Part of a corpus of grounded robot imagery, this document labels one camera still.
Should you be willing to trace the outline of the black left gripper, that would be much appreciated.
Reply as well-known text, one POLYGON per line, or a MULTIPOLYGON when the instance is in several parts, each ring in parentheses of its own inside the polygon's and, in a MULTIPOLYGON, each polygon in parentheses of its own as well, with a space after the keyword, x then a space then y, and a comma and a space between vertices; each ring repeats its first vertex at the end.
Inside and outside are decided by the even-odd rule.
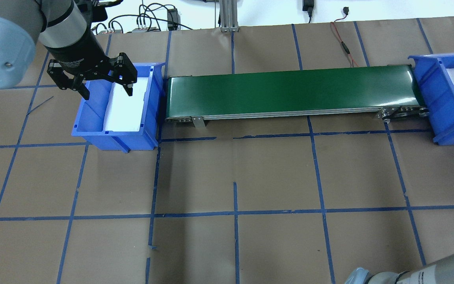
POLYGON ((52 53, 47 74, 61 90, 71 89, 78 92, 85 101, 90 99, 90 92, 83 84, 84 80, 106 80, 122 86, 128 96, 133 95, 133 85, 138 73, 126 53, 121 52, 114 58, 104 54, 52 53))

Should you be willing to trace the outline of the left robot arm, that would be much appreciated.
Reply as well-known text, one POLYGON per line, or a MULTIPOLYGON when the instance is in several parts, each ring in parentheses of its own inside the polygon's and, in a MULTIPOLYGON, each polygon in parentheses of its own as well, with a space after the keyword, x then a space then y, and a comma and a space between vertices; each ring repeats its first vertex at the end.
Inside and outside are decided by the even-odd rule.
POLYGON ((121 85, 129 96, 137 70, 121 52, 109 58, 91 24, 107 19, 106 8, 119 0, 0 0, 0 89, 23 79, 41 43, 51 54, 47 74, 58 88, 89 99, 85 81, 106 80, 121 85))

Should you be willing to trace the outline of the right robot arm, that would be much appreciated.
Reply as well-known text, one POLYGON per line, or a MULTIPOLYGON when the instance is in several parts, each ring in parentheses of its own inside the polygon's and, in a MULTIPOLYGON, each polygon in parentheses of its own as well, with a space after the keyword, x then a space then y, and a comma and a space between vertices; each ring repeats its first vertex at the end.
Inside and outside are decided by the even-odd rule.
POLYGON ((403 273, 372 274, 359 267, 348 276, 346 284, 454 284, 454 254, 403 273))

